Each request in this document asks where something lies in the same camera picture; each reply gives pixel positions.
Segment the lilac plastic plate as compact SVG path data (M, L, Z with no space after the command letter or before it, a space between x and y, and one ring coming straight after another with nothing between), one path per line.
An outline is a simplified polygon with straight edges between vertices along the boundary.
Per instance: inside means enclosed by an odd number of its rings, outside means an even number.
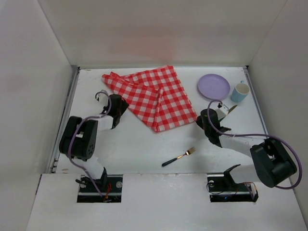
M197 83L197 88L204 97L211 100L224 100L231 90L229 82L217 74L202 76Z

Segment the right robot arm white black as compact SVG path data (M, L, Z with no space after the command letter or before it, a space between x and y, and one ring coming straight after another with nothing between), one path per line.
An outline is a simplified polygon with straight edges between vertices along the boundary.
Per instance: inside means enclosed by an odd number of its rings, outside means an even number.
M232 135L228 132L230 128L220 125L218 114L213 109L204 109L197 117L196 124L203 129L205 136L213 145L233 150L246 155L252 159L252 164L240 167L236 164L229 169L228 177L231 183L261 182L269 188L280 188L284 190L296 187L281 187L279 184L285 179L299 173L302 176L302 167L296 157L297 164L288 154L285 147L287 144L281 139L270 135Z

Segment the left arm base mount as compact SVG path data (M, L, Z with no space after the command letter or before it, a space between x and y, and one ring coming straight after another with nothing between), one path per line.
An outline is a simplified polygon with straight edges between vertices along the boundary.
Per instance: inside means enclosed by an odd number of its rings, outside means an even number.
M121 203L122 175L108 175L104 183L101 179L95 181L100 192L97 191L91 180L84 175L75 180L79 184L78 203Z

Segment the gold knife dark handle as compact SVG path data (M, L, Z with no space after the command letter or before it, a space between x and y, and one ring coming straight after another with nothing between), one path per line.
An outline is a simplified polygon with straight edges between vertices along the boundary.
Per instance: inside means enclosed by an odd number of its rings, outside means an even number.
M232 107L228 110L228 113L231 113L236 107L237 107L237 105L232 106Z

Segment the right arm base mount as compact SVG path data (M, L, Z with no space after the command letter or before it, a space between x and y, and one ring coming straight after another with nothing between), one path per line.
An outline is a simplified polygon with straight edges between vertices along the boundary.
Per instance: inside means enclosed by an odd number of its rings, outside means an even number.
M209 174L206 189L212 203L255 203L259 198L257 187L253 182L235 183L231 177L223 174Z

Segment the red white checkered cloth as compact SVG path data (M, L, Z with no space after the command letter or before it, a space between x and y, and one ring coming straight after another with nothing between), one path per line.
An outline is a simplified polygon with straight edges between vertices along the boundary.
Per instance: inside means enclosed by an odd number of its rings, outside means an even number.
M129 110L154 132L193 123L197 114L173 66L125 76L111 72L104 84L128 103Z

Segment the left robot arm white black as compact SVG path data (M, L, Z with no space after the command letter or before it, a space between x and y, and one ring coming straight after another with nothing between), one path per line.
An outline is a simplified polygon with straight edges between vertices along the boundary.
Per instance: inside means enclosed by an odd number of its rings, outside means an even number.
M109 95L103 90L96 93L95 99L103 104L102 112L86 118L70 116L60 139L59 151L85 172L86 177L79 183L84 181L85 186L102 193L107 188L107 173L94 159L97 133L115 129L129 104L119 94Z

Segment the light blue mug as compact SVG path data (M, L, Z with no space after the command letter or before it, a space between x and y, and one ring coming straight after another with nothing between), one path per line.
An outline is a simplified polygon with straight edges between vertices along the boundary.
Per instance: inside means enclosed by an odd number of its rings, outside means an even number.
M242 102L250 93L250 87L242 80L238 83L231 94L231 100L235 103Z

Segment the gold fork dark green handle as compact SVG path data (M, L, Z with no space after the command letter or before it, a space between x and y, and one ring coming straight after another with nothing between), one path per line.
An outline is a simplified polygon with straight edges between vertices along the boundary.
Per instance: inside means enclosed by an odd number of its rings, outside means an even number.
M167 165L169 165L169 164L175 162L176 160L178 160L178 159L180 159L180 158L182 158L182 157L184 157L184 156L191 155L191 154L194 153L195 151L196 151L196 148L195 148L195 147L192 147L192 148L190 148L189 150L187 150L184 154L182 154L182 155L180 155L180 156L178 156L178 157L175 157L175 158L173 158L173 159L170 159L170 160L164 162L164 163L161 165L161 167L165 167L165 166L167 166Z

